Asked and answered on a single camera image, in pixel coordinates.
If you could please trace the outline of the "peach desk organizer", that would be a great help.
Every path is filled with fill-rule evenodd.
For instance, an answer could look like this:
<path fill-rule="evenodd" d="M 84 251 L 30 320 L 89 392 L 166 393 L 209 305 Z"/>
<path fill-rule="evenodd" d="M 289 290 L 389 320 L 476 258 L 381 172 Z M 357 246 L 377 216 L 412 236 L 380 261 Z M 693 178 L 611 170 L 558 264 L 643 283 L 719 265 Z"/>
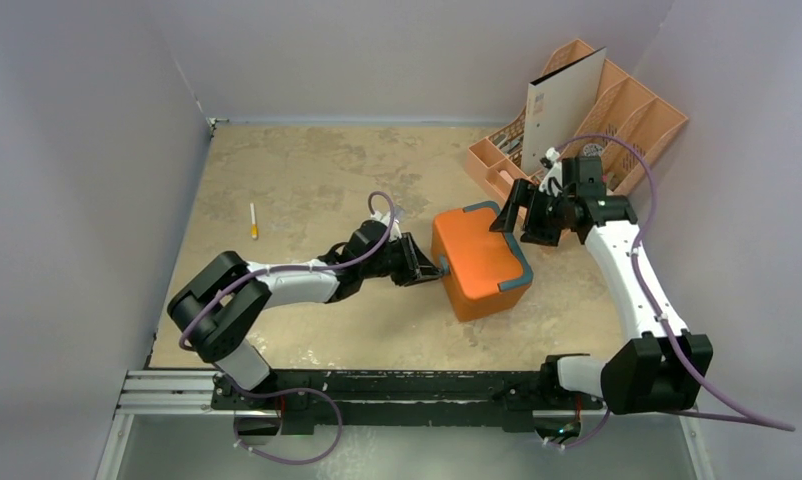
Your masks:
<path fill-rule="evenodd" d="M 582 40 L 574 40 L 559 49 L 571 45 L 592 48 Z M 520 168 L 525 106 L 526 100 L 512 122 L 467 150 L 466 173 L 497 201 L 506 199 L 514 180 L 540 184 L 545 175 L 543 165 L 532 174 Z M 599 156 L 608 191 L 627 195 L 645 176 L 639 162 L 655 164 L 687 121 L 684 113 L 606 56 L 595 105 L 574 136 L 554 148 L 564 157 Z"/>

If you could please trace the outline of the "white binder folder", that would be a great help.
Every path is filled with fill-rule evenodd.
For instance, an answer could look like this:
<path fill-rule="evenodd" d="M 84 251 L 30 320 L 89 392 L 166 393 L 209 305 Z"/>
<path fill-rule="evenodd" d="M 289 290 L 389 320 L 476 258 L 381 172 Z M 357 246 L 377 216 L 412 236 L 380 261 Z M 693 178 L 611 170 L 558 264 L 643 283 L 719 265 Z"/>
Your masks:
<path fill-rule="evenodd" d="M 607 49 L 566 46 L 528 84 L 520 168 L 532 174 L 548 149 L 572 138 L 595 105 Z"/>

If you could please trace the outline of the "orange medicine kit box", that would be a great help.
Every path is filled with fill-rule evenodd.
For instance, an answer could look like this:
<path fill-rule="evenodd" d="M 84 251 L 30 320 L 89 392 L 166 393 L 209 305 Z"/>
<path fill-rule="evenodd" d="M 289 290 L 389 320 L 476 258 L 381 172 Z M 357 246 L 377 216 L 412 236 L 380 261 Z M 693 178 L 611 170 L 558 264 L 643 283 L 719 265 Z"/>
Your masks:
<path fill-rule="evenodd" d="M 499 213 L 497 203 L 484 201 L 433 219 L 431 256 L 460 322 L 512 309 L 532 285 L 532 267 L 514 235 L 489 230 Z"/>

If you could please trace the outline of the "white yellow thermometer pen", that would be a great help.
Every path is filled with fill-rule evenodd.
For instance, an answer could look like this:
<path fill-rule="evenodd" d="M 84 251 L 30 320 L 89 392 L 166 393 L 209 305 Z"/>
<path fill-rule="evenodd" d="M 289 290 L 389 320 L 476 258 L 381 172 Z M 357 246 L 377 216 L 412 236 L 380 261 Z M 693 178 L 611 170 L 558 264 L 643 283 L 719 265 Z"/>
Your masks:
<path fill-rule="evenodd" d="M 256 207 L 254 202 L 249 203 L 249 212 L 251 220 L 251 238 L 257 240 L 259 238 L 259 228 L 256 215 Z"/>

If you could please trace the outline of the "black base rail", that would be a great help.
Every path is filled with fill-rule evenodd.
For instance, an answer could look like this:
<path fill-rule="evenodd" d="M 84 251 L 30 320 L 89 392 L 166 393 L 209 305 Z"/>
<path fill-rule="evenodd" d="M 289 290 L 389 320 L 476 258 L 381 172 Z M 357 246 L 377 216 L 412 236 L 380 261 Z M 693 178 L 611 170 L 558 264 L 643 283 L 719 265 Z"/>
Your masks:
<path fill-rule="evenodd" d="M 545 369 L 423 371 L 277 369 L 250 393 L 218 375 L 211 407 L 281 415 L 285 434 L 313 433 L 319 425 L 493 427 L 534 432 L 546 416 L 571 421 L 577 410 L 595 413 L 597 398 L 567 392 Z"/>

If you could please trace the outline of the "aluminium frame rail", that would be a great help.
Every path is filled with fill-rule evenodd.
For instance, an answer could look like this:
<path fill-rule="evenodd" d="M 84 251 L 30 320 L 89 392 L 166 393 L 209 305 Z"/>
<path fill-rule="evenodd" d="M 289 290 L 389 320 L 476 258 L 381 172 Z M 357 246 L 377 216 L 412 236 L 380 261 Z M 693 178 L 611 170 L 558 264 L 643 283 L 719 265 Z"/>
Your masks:
<path fill-rule="evenodd" d="M 138 417 L 211 411 L 211 370 L 129 370 L 121 386 L 95 478 L 116 479 Z"/>

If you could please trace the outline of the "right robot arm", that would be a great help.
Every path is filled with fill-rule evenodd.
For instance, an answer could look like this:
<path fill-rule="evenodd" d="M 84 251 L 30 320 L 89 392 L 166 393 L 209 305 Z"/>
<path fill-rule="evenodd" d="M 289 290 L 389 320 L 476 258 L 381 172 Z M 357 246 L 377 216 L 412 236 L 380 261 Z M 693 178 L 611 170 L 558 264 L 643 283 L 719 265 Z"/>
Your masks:
<path fill-rule="evenodd" d="M 710 340 L 691 333 L 668 305 L 635 210 L 627 197 L 608 192 L 600 158 L 566 158 L 555 170 L 552 186 L 515 180 L 489 229 L 510 233 L 522 217 L 521 241 L 551 247 L 563 232 L 575 233 L 605 279 L 625 343 L 606 362 L 587 354 L 548 357 L 538 381 L 541 399 L 561 407 L 587 394 L 617 415 L 691 409 L 713 357 Z"/>

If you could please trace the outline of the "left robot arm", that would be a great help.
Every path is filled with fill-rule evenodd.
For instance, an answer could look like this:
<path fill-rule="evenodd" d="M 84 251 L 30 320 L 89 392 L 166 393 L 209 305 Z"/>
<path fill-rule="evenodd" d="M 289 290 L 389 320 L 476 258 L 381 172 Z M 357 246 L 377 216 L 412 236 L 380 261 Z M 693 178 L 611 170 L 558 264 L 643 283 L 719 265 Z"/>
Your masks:
<path fill-rule="evenodd" d="M 442 275 L 410 233 L 366 220 L 347 241 L 305 263 L 259 264 L 225 251 L 169 301 L 166 313 L 181 332 L 181 346 L 228 376 L 249 408 L 261 409 L 274 399 L 274 373 L 247 335 L 262 312 L 340 302 L 368 279 L 387 277 L 408 287 Z"/>

